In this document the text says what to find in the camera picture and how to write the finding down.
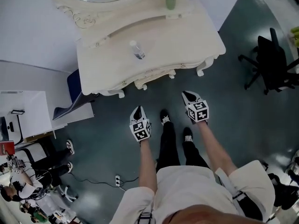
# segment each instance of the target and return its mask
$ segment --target white t-shirt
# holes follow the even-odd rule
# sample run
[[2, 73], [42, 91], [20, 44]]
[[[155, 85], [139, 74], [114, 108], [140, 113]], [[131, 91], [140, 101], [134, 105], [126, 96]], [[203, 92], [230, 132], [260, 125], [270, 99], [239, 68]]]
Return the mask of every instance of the white t-shirt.
[[24, 181], [22, 174], [17, 174], [12, 171], [10, 175], [10, 183], [13, 184], [14, 182], [19, 182], [20, 186], [22, 187], [22, 190], [18, 191], [18, 196], [23, 199], [30, 197], [37, 188], [43, 187], [43, 185], [38, 180], [36, 180], [36, 173], [34, 169], [32, 169], [30, 163], [26, 163], [24, 171], [31, 179], [33, 183], [32, 186]]
[[[270, 216], [275, 201], [274, 187], [259, 161], [253, 161], [230, 176], [237, 190], [254, 196]], [[134, 224], [142, 211], [151, 206], [156, 224], [187, 207], [204, 204], [224, 213], [238, 214], [232, 196], [215, 181], [213, 172], [204, 167], [172, 166], [157, 173], [156, 195], [146, 187], [129, 189], [110, 224]]]

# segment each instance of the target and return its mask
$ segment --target white vanity table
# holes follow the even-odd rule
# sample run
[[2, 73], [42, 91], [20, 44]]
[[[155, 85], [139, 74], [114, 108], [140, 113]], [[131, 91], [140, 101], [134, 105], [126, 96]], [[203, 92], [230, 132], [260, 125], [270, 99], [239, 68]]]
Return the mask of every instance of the white vanity table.
[[[81, 30], [77, 55], [85, 95], [118, 94], [122, 98], [122, 88], [130, 83], [146, 90], [146, 83], [161, 76], [174, 78], [175, 69], [196, 68], [197, 75], [203, 76], [203, 70], [226, 51], [198, 0], [177, 0], [172, 11], [165, 0], [111, 1], [119, 3], [112, 10], [107, 2], [56, 2]], [[131, 40], [141, 44], [145, 59], [134, 56]]]

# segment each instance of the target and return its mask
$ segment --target person in white shirt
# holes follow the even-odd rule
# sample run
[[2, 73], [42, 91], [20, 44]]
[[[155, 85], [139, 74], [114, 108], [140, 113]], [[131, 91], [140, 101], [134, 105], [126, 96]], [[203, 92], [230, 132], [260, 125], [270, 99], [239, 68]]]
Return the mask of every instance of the person in white shirt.
[[[142, 140], [139, 187], [125, 192], [110, 224], [258, 224], [262, 220], [267, 221], [272, 212], [275, 192], [259, 161], [237, 168], [207, 123], [201, 121], [196, 126], [201, 133], [211, 169], [193, 144], [190, 128], [184, 129], [186, 165], [181, 166], [168, 112], [162, 110], [160, 118], [164, 131], [157, 169], [149, 140]], [[236, 208], [233, 202], [236, 197], [233, 198], [228, 189], [216, 182], [214, 172], [220, 169], [234, 188], [244, 192], [246, 197], [250, 197], [249, 200], [256, 201], [253, 204], [250, 202], [249, 208], [244, 209], [246, 217]], [[255, 203], [261, 204], [263, 215]]]
[[24, 199], [35, 198], [42, 189], [46, 189], [51, 185], [53, 178], [71, 172], [73, 168], [71, 162], [58, 168], [52, 168], [59, 165], [65, 157], [75, 153], [72, 142], [67, 140], [66, 144], [67, 148], [65, 150], [57, 152], [53, 156], [46, 157], [34, 164], [26, 162], [21, 173], [17, 174], [12, 171], [10, 185], [3, 186], [0, 190], [3, 199], [7, 202], [19, 202]]

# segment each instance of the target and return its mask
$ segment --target green vase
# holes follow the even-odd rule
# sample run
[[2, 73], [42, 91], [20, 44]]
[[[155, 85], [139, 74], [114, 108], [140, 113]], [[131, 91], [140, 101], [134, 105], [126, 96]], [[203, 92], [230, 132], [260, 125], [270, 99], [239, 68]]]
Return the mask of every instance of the green vase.
[[176, 1], [177, 0], [166, 0], [166, 7], [169, 10], [173, 10], [176, 7]]

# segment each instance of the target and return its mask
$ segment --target black shoe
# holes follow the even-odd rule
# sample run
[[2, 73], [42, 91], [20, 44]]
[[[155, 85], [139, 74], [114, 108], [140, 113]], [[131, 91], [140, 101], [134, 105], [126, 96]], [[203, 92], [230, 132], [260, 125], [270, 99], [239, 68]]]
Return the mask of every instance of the black shoe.
[[161, 120], [162, 125], [164, 125], [166, 122], [171, 122], [170, 117], [169, 117], [169, 113], [166, 109], [161, 110], [160, 120]]
[[186, 141], [193, 142], [193, 133], [189, 127], [186, 127], [183, 131], [183, 142]]

